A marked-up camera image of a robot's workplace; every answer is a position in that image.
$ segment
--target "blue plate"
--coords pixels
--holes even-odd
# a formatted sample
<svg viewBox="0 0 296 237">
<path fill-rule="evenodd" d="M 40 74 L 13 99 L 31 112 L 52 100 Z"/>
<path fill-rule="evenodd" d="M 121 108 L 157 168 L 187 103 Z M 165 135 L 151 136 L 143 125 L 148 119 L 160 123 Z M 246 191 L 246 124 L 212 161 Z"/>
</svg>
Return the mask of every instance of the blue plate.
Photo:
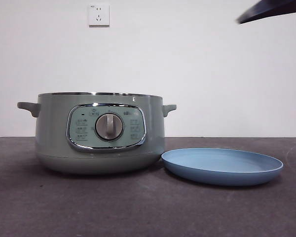
<svg viewBox="0 0 296 237">
<path fill-rule="evenodd" d="M 161 157 L 172 173 L 215 185 L 262 184 L 274 179 L 283 169 L 283 163 L 276 158 L 229 149 L 178 149 L 165 152 Z"/>
</svg>

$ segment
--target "pot rim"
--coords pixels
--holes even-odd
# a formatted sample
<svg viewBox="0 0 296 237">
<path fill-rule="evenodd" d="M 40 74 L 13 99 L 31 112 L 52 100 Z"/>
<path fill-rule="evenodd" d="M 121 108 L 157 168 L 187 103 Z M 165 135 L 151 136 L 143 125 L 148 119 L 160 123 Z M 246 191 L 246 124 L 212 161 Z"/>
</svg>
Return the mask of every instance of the pot rim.
<svg viewBox="0 0 296 237">
<path fill-rule="evenodd" d="M 139 96 L 139 97 L 154 97 L 162 99 L 161 96 L 157 95 L 144 95 L 144 94 L 132 94 L 132 93 L 112 93 L 112 92 L 52 92 L 43 93 L 38 96 L 58 96 L 58 95 L 114 95 L 114 96 Z"/>
</svg>

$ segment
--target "control panel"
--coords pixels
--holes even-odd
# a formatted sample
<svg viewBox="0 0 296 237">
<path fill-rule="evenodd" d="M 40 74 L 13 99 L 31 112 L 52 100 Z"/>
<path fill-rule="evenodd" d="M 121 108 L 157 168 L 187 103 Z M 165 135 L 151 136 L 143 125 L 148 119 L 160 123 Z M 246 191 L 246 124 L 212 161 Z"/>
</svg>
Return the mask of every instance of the control panel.
<svg viewBox="0 0 296 237">
<path fill-rule="evenodd" d="M 136 106 L 78 105 L 68 117 L 67 138 L 79 150 L 140 145 L 145 141 L 145 135 L 145 117 Z"/>
</svg>

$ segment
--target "gray table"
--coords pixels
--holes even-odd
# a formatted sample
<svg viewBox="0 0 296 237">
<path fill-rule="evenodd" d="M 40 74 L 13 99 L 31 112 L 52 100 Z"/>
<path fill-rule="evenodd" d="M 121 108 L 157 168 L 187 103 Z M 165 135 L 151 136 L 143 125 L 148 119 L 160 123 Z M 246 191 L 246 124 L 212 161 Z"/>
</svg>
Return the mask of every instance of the gray table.
<svg viewBox="0 0 296 237">
<path fill-rule="evenodd" d="M 296 237 L 296 138 L 167 138 L 167 150 L 263 153 L 275 180 L 230 188 L 194 183 L 161 161 L 127 174 L 65 175 L 43 168 L 34 138 L 0 138 L 0 237 Z"/>
</svg>

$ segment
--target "electrical socket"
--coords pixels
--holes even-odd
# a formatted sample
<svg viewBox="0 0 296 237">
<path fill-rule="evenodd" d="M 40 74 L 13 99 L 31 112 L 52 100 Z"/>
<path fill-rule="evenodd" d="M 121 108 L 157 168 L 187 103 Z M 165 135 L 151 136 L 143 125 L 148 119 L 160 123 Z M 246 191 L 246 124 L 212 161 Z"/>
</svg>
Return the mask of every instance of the electrical socket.
<svg viewBox="0 0 296 237">
<path fill-rule="evenodd" d="M 109 26 L 110 25 L 110 5 L 91 4 L 88 8 L 89 26 Z"/>
</svg>

